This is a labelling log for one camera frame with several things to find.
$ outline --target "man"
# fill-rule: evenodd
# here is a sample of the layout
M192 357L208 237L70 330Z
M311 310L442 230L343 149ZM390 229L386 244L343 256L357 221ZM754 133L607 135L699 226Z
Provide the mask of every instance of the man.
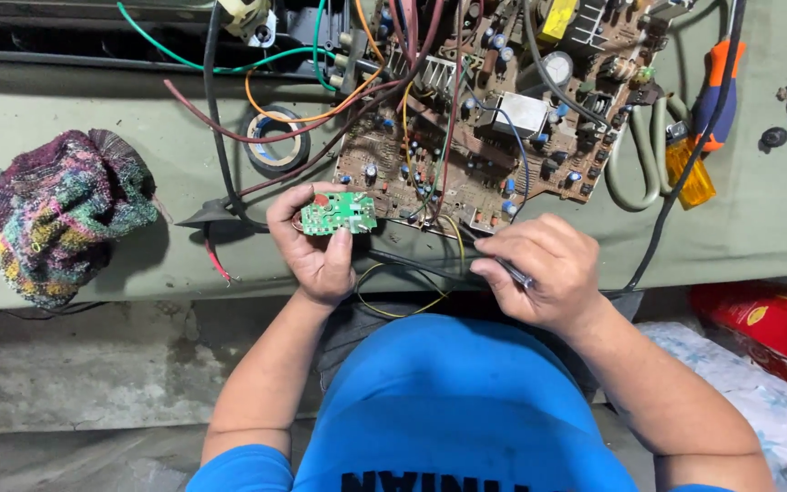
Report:
M188 492L635 490L571 376L539 341L433 314L397 319L348 356L291 475L289 429L312 355L355 274L345 229L322 251L290 218L315 192L340 191L305 184L269 208L270 232L300 287L224 385ZM504 313L557 334L588 364L654 453L658 490L772 490L749 423L597 291L596 241L542 215L475 248L537 279L525 292L492 259L470 267Z

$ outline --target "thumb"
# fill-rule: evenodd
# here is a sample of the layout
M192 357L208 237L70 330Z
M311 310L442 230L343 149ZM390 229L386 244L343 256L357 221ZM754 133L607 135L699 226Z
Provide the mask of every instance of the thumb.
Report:
M517 307L523 302L521 298L523 293L515 286L515 281L503 265L491 258L480 258L472 262L470 271L488 281L491 291L497 298L497 304L504 313L512 316L516 312Z
M330 238L327 251L323 253L323 269L328 275L343 278L351 275L351 247L353 238L351 231L340 227Z

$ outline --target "rag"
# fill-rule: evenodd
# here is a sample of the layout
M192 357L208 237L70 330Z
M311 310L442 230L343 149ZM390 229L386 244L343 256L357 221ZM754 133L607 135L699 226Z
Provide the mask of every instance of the rag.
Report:
M41 308L68 304L108 265L110 241L153 223L156 185L114 132L71 129L0 173L0 256L8 285Z

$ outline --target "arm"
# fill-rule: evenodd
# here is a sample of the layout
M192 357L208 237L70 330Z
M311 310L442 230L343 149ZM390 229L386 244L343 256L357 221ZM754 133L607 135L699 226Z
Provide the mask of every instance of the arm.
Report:
M475 247L537 279L525 292L493 260L471 267L488 280L504 313L557 334L588 364L630 430L654 453L659 490L686 484L774 489L746 419L597 291L596 241L546 214Z
M355 280L347 229L338 229L329 244L319 245L290 224L315 191L340 192L344 186L296 186L268 209L269 232L300 287L226 380L208 424L202 464L247 444L271 446L290 457L290 426L317 341Z

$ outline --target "orange wire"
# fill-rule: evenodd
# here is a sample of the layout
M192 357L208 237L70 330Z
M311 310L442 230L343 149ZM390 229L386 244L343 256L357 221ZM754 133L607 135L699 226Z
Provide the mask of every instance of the orange wire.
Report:
M358 17L360 17L360 24L363 26L363 30L366 31L366 37L369 39L369 44L373 47L373 51L375 51L375 55L378 56L378 71L373 73L373 75L369 77L369 79L367 79L366 82L360 84L360 86L357 87L354 90L354 92L352 92L350 95L348 95L348 97L344 98L344 101L341 102L339 106L336 106L333 109L327 111L326 113L323 113L322 115L318 115L316 117L290 119L290 118L277 117L276 115L268 113L264 111L263 108L261 108L257 104L257 101L254 100L254 96L251 95L251 87L248 84L248 81L251 78L251 73L254 72L254 69L248 70L247 73L245 73L245 95L247 95L247 100L251 102L251 106L253 106L258 113L260 113L266 118L272 118L273 120L282 123L307 123L307 122L317 121L321 118L331 117L337 114L340 111L340 108L344 107L345 103L349 102L357 94L360 94L360 92L363 91L363 89L366 88L366 86L368 86L370 83L372 83L372 81L378 78L382 70L385 69L385 57L382 56L381 51L378 50L378 45L375 44L375 39L373 39L373 35L369 32L369 25L366 24L366 18L363 16L363 7L360 6L360 0L357 0L355 2L355 5L357 6Z

